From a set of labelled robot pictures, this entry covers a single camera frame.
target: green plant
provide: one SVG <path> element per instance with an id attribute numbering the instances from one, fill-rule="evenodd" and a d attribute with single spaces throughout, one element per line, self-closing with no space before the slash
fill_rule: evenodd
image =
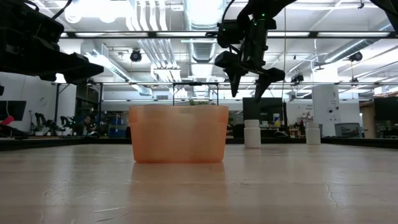
<path id="1" fill-rule="evenodd" d="M 194 101 L 194 100 L 189 100 L 189 105 L 195 106 L 195 105 L 216 105 L 215 103 L 210 103 L 209 101 Z"/>

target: table surface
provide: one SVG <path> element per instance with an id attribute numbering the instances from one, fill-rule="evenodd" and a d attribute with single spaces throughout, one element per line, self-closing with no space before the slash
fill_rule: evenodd
<path id="1" fill-rule="evenodd" d="M 398 223 L 398 151 L 228 145 L 219 164 L 131 146 L 0 152 L 1 223 Z"/>

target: translucent orange container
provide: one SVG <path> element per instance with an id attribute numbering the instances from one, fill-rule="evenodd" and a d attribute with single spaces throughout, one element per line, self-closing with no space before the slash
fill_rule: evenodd
<path id="1" fill-rule="evenodd" d="M 131 106 L 129 123 L 136 162 L 211 163 L 224 158 L 226 106 Z"/>

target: red object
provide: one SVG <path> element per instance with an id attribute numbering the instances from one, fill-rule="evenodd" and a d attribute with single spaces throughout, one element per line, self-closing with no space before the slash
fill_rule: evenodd
<path id="1" fill-rule="evenodd" d="M 0 124 L 2 125 L 9 125 L 14 121 L 13 116 L 9 116 L 8 118 L 4 119 L 4 121 L 1 121 Z"/>

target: person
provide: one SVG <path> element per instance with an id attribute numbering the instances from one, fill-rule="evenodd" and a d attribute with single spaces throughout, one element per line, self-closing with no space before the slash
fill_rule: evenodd
<path id="1" fill-rule="evenodd" d="M 73 132 L 76 132 L 78 136 L 86 136 L 94 130 L 93 118 L 90 115 L 87 115 L 82 123 L 73 128 Z"/>

